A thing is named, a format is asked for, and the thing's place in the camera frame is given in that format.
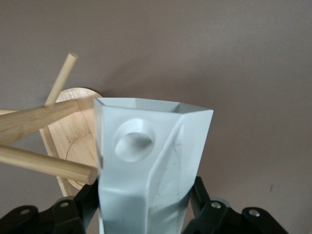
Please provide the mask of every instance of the bolt head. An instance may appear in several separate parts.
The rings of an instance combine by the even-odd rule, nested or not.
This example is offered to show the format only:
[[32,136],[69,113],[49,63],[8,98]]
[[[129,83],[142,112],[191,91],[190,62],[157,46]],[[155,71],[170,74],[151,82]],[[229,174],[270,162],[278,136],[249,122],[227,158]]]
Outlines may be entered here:
[[221,208],[220,203],[219,203],[219,202],[216,202],[216,201],[212,202],[212,203],[211,203],[211,206],[214,207],[214,208],[216,208],[216,209],[220,209],[220,208]]
[[60,204],[61,207],[66,207],[68,205],[69,205],[68,202],[63,202],[63,203]]
[[255,217],[259,217],[260,216],[259,211],[255,210],[255,209],[250,209],[249,210],[249,214],[252,215],[252,216],[255,216]]
[[28,214],[30,212],[29,209],[25,209],[25,210],[22,210],[19,214],[20,215],[25,215],[25,214]]

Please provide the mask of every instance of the wooden dowel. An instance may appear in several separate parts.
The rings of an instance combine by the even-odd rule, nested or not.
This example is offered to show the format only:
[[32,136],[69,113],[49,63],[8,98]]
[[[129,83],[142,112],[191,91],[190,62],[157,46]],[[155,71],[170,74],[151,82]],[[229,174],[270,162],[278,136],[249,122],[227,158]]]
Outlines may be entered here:
[[15,110],[0,110],[0,115],[16,112]]
[[53,88],[48,96],[47,101],[45,102],[45,106],[49,106],[52,108],[59,97],[60,92],[63,90],[63,87],[69,77],[70,72],[72,71],[76,61],[78,59],[78,55],[75,53],[69,53],[63,64],[61,71],[59,72],[58,78],[55,81]]
[[53,109],[36,107],[0,116],[0,144],[7,145],[78,111],[75,100],[58,102]]
[[0,145],[0,162],[89,185],[94,183],[98,175],[95,167],[3,145]]

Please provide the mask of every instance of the beige background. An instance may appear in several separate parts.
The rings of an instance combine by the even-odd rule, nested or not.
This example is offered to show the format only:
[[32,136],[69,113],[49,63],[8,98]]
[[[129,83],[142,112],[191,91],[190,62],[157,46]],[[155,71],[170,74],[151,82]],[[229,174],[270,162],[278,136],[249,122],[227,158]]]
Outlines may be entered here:
[[[68,52],[66,88],[213,109],[198,172],[209,194],[312,230],[310,0],[3,0],[0,108],[43,105]],[[13,145],[46,153],[39,133]],[[0,216],[61,197],[53,176],[4,164],[0,176]]]

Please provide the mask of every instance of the white plastic part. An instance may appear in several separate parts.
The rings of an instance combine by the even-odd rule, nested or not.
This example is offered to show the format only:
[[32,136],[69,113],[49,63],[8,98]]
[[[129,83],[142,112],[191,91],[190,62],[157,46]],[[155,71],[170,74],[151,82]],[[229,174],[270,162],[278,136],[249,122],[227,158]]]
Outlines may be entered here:
[[95,99],[100,232],[179,234],[213,111]]

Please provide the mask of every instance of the black metal clamp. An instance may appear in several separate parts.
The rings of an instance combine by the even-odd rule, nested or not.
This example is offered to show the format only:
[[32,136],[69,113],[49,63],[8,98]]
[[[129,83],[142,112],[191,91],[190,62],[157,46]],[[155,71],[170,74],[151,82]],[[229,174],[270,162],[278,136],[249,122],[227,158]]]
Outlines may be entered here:
[[[182,234],[287,234],[265,210],[245,208],[242,214],[223,202],[211,200],[197,177],[191,193],[195,219]],[[85,234],[98,202],[98,182],[85,185],[74,197],[57,201],[38,213],[34,206],[17,207],[0,219],[1,234]]]
[[239,214],[224,203],[211,200],[200,177],[196,177],[192,188],[191,204],[195,219],[182,234],[287,234],[261,208],[248,207]]

